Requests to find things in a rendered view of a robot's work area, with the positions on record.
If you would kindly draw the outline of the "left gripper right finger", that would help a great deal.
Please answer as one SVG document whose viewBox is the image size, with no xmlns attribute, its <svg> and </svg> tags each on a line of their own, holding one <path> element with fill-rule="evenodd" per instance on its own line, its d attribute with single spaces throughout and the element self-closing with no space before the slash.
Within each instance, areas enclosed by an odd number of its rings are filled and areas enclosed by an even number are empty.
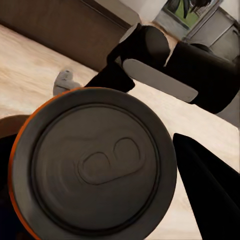
<svg viewBox="0 0 240 240">
<path fill-rule="evenodd" d="M 172 142 L 202 240 L 240 240 L 240 174 L 191 137 Z"/>
</svg>

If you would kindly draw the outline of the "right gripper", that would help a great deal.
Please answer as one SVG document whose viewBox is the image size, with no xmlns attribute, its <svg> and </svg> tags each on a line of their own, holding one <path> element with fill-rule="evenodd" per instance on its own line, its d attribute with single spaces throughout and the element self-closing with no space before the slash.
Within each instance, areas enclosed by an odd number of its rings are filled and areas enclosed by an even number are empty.
<svg viewBox="0 0 240 240">
<path fill-rule="evenodd" d="M 87 87 L 101 87 L 100 83 L 97 81 L 96 76 L 94 76 L 94 78 L 90 80 L 90 82 L 85 86 L 85 88 Z"/>
</svg>

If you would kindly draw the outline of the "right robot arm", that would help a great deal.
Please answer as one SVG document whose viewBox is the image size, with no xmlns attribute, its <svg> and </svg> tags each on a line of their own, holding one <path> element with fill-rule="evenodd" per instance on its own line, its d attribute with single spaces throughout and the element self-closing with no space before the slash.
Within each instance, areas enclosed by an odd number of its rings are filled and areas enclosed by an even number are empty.
<svg viewBox="0 0 240 240">
<path fill-rule="evenodd" d="M 240 129 L 240 65 L 219 57 L 204 44 L 177 42 L 172 55 L 164 33 L 135 24 L 106 57 L 107 66 L 85 86 L 127 93 L 137 80 L 216 115 Z M 121 65 L 115 60 L 120 56 Z M 62 69 L 53 98 L 82 88 L 74 73 Z"/>
</svg>

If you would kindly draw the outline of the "trash can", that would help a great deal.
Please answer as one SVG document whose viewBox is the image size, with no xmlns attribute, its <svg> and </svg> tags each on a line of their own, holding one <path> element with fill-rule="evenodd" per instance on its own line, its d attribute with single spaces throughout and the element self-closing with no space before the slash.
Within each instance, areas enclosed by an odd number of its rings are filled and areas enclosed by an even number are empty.
<svg viewBox="0 0 240 240">
<path fill-rule="evenodd" d="M 30 116 L 31 114 L 18 114 L 0 118 L 0 139 L 18 134 L 21 127 Z M 4 204 L 4 202 L 9 198 L 10 196 L 7 182 L 0 192 L 0 205 Z M 10 200 L 12 199 L 10 198 Z M 36 240 L 36 238 L 34 238 L 32 234 L 25 228 L 25 230 L 16 238 L 16 240 Z"/>
</svg>

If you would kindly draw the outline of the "can of soda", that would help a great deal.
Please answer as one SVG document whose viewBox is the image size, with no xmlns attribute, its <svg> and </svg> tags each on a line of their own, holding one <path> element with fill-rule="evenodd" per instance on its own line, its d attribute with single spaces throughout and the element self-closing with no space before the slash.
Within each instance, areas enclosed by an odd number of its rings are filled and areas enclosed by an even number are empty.
<svg viewBox="0 0 240 240">
<path fill-rule="evenodd" d="M 177 174 L 171 135 L 148 105 L 120 90 L 82 87 L 23 124 L 7 183 L 36 240 L 144 240 L 166 215 Z"/>
<path fill-rule="evenodd" d="M 0 204 L 0 240 L 16 240 L 25 230 L 9 198 Z"/>
</svg>

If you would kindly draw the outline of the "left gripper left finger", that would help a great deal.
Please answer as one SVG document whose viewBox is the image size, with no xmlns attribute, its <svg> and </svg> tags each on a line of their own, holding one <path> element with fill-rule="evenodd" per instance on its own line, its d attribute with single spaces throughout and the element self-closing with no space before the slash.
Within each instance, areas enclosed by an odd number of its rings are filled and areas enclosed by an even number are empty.
<svg viewBox="0 0 240 240">
<path fill-rule="evenodd" d="M 8 181 L 8 164 L 10 153 L 18 134 L 0 138 L 0 192 Z"/>
</svg>

